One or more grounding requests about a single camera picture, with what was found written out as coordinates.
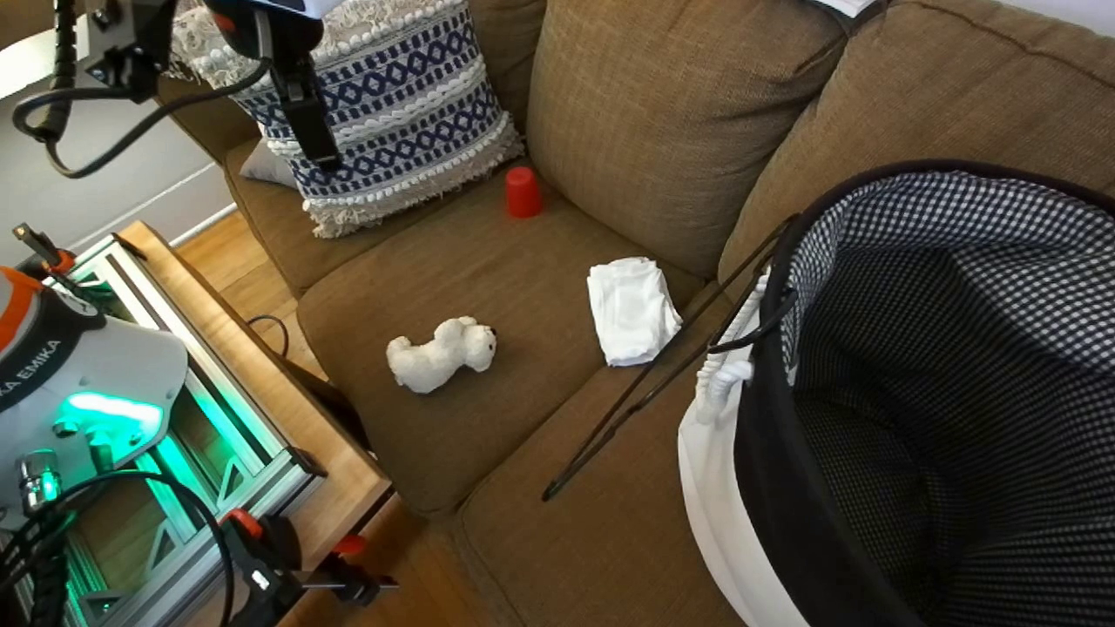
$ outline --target stuffed toy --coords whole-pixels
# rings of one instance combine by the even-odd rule
[[[388,365],[410,392],[432,392],[462,365],[485,372],[494,343],[494,330],[478,323],[478,318],[451,318],[424,343],[410,343],[405,335],[388,342]]]

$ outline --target folded white towel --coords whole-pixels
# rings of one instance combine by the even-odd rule
[[[588,306],[611,365],[652,363],[684,328],[667,276],[652,259],[618,259],[588,268]]]

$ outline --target white cloth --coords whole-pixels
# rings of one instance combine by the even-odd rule
[[[611,365],[652,363],[684,328],[684,318],[672,311],[667,276],[652,259],[592,264],[588,306]]]
[[[720,342],[758,328],[763,290],[765,276],[743,303]],[[737,494],[734,422],[743,379],[754,379],[754,349],[708,354],[698,372],[698,392],[675,440],[689,528],[712,578],[746,622],[805,627],[805,617],[771,569]]]

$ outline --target wooden table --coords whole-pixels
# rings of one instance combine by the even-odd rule
[[[117,232],[144,254],[147,276],[176,312],[207,336],[225,372],[252,392],[285,443],[323,469],[281,515],[303,544],[303,569],[317,569],[334,544],[391,491],[374,458],[331,422],[331,415],[271,359],[271,350],[219,303],[219,296],[186,268],[173,251],[144,224]],[[214,586],[187,622],[215,622],[224,592]]]

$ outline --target blue and white pillow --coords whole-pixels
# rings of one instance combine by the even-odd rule
[[[214,86],[254,62],[224,45],[209,14],[186,9],[176,54]],[[340,237],[489,174],[521,151],[494,100],[462,0],[347,0],[314,47],[340,169],[297,147],[268,81],[237,94],[279,161],[294,163],[317,237]]]

